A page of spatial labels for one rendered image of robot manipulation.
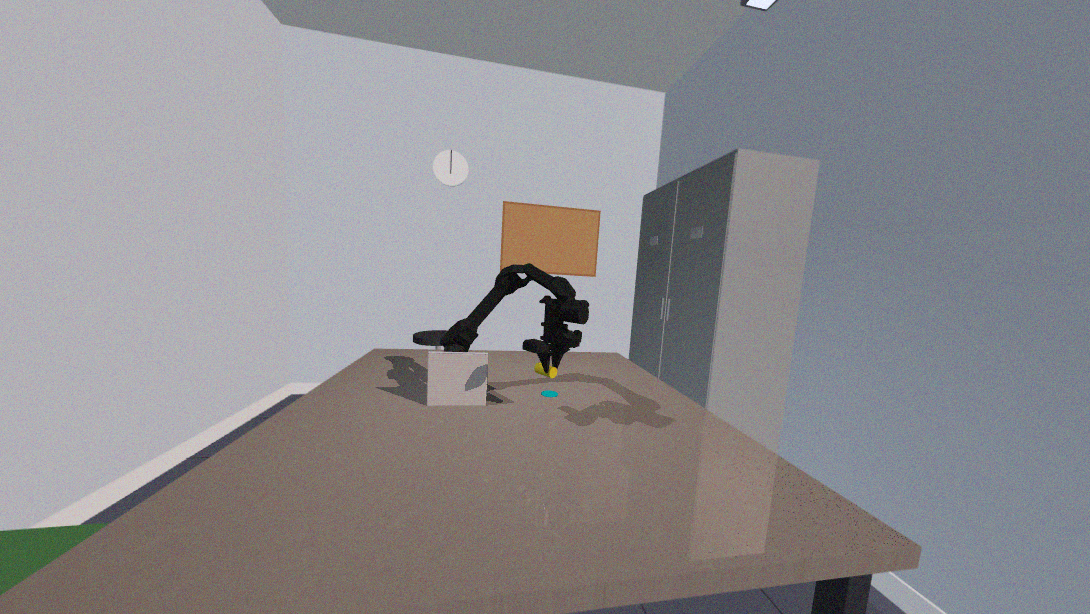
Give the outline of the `yellow cylinder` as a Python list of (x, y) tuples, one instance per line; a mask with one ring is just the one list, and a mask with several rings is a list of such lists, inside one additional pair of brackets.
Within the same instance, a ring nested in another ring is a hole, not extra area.
[(536, 373), (538, 373), (541, 375), (544, 375), (544, 376), (547, 376), (547, 377), (550, 377), (550, 378), (555, 378), (556, 375), (557, 375), (557, 368), (549, 366), (548, 373), (545, 373), (545, 371), (544, 371), (544, 369), (543, 369), (543, 366), (542, 366), (541, 363), (537, 363), (535, 365), (534, 370), (535, 370)]

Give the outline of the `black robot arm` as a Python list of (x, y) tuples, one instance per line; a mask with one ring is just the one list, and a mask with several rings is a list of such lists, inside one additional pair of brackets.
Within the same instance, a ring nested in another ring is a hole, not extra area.
[[(526, 278), (521, 279), (517, 273), (525, 273)], [(576, 290), (564, 277), (553, 277), (540, 270), (533, 264), (511, 265), (502, 268), (496, 277), (495, 285), (491, 292), (479, 303), (472, 313), (465, 318), (455, 323), (455, 325), (443, 336), (440, 345), (444, 352), (468, 352), (470, 345), (479, 337), (479, 325), (491, 314), (491, 311), (498, 305), (506, 294), (512, 294), (519, 288), (525, 287), (528, 282), (534, 280), (545, 287), (557, 299), (544, 296), (538, 302), (545, 304), (544, 320), (565, 321), (577, 324), (585, 324), (589, 316), (588, 300), (576, 300)], [(558, 325), (558, 326), (557, 326)], [(564, 348), (576, 348), (581, 344), (582, 332), (570, 332), (568, 324), (560, 328), (560, 324), (552, 332), (552, 341), (558, 341)]]

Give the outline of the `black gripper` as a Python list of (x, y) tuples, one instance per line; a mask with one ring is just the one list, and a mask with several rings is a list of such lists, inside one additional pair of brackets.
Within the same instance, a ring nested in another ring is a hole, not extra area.
[(570, 350), (564, 348), (564, 346), (559, 344), (557, 340), (552, 341), (552, 332), (556, 329), (557, 324), (560, 324), (560, 328), (564, 328), (565, 325), (564, 321), (544, 320), (544, 322), (541, 322), (541, 326), (544, 326), (544, 332), (543, 336), (540, 336), (540, 340), (528, 339), (523, 342), (522, 347), (523, 350), (526, 350), (532, 353), (537, 353), (545, 373), (548, 373), (549, 371), (550, 356), (552, 356), (552, 368), (558, 369), (564, 354)]

